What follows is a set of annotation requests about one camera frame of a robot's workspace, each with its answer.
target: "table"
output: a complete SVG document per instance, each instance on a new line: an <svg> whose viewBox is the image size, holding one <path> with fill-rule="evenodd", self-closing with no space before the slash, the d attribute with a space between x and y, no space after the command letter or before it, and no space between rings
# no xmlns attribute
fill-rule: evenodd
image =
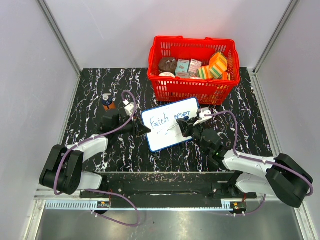
<svg viewBox="0 0 320 240"><path fill-rule="evenodd" d="M67 123L63 143L73 144L92 134L105 113L101 97L112 93L114 102L125 115L121 93L129 90L136 97L137 115L165 104L157 102L147 68L93 68L84 69ZM270 143L260 114L254 89L246 68L240 69L241 81L221 106L210 106L213 111L232 111L238 121L237 150L259 156L272 156ZM231 147L235 125L230 115L218 116L205 123L214 128L222 143ZM150 152L146 136L134 139L124 134L104 153L86 161L83 170L89 172L208 172L207 159L192 141L179 144L158 153Z"/></svg>

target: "metal floor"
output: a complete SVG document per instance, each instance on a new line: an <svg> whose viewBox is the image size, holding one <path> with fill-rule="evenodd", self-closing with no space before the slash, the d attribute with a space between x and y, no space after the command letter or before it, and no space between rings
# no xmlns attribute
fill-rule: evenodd
<svg viewBox="0 0 320 240"><path fill-rule="evenodd" d="M249 210L258 206L249 202ZM134 223L133 211L109 211L108 217ZM302 240L293 208L266 202L250 216L219 216L212 212L144 211L141 225L126 227L89 211L45 210L37 240Z"/></svg>

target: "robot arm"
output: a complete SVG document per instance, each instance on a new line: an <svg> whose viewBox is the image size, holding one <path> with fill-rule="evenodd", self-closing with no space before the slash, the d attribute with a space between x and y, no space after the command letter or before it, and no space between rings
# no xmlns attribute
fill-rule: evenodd
<svg viewBox="0 0 320 240"><path fill-rule="evenodd" d="M221 139L214 129L204 129L201 125L212 118L208 116L210 114L208 108L202 108L198 110L197 117L187 120L177 119L176 121L182 135L192 137L201 151L207 154L212 169L237 172L236 181L231 182L227 189L235 188L242 193L277 196L285 204L299 208L310 189L309 185L292 172L272 163L280 164L300 174L310 184L313 183L311 176L286 154L281 153L278 157L261 157L245 153L236 155L233 149L222 145Z"/></svg>
<svg viewBox="0 0 320 240"><path fill-rule="evenodd" d="M125 109L126 113L132 114L131 109L130 104L127 105ZM122 117L118 110L110 109L104 114L97 132L99 134L108 133L123 125L128 119L129 116ZM135 137L141 137L150 132L149 128L142 125L140 120L134 117L130 123L113 134L99 138L98 134L92 135L93 140L74 148L67 156L58 177L57 190L71 195L76 190L98 189L102 183L102 176L93 172L82 172L83 163L94 155L103 153L107 150L108 146L112 146L117 140L117 135L129 133ZM62 157L68 149L77 145L77 143L68 146L55 145L51 149L40 176L41 185L51 189L54 188L55 177Z"/></svg>

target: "cardboard box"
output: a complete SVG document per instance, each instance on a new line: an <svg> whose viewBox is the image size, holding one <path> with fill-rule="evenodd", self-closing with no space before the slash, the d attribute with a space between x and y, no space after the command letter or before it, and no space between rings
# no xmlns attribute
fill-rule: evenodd
<svg viewBox="0 0 320 240"><path fill-rule="evenodd" d="M201 61L191 59L189 69L188 69L189 75L191 77L197 77L198 76L198 69L201 68L201 66L202 66Z"/></svg>
<svg viewBox="0 0 320 240"><path fill-rule="evenodd" d="M175 69L175 75L177 75L177 73L187 73L188 69L189 69L189 60L178 60L178 65L176 66Z"/></svg>
<svg viewBox="0 0 320 240"><path fill-rule="evenodd" d="M190 76L189 76L189 73L187 72L177 72L176 77L180 77L182 79L188 79Z"/></svg>

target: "blue whiteboard frame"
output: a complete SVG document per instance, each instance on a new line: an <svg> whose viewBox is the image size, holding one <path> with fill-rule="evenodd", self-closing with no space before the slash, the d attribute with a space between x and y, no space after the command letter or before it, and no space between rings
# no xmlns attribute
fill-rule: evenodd
<svg viewBox="0 0 320 240"><path fill-rule="evenodd" d="M197 103L197 105L198 105L198 109L200 108L198 99L197 99L196 97L189 97L189 98L186 98L186 99L183 99L183 100L180 100L180 101L175 101L175 102L172 102L172 103L168 103L168 104L166 104L166 105L162 105L162 106L157 106L157 107L154 107L154 108L150 108L150 109L147 109L147 110L144 110L143 112L141 112L141 120L142 120L143 125L145 125L144 119L142 118L142 114L143 114L144 112L148 112L148 111L151 111L151 110L154 110L154 109L162 108L162 107L164 107L164 106L168 106L168 105L176 104L176 103L179 103L179 102L183 102L183 101L186 101L186 100L189 100L189 99L195 99L195 100L196 100L196 103ZM148 141L148 146L149 146L150 152L152 152L152 153L157 153L157 152L159 152L159 151L161 151L161 150L163 150L163 149L171 148L171 147L176 146L176 145L179 145L179 144L181 144L181 143L188 142L188 141L190 141L190 140L192 140L192 139L185 140L185 141L181 141L181 142L179 142L179 143L177 143L177 144L173 144L173 145L170 145L170 146L161 148L161 149L156 150L156 151L152 151L152 150L151 150L148 136L146 136L146 140Z"/></svg>

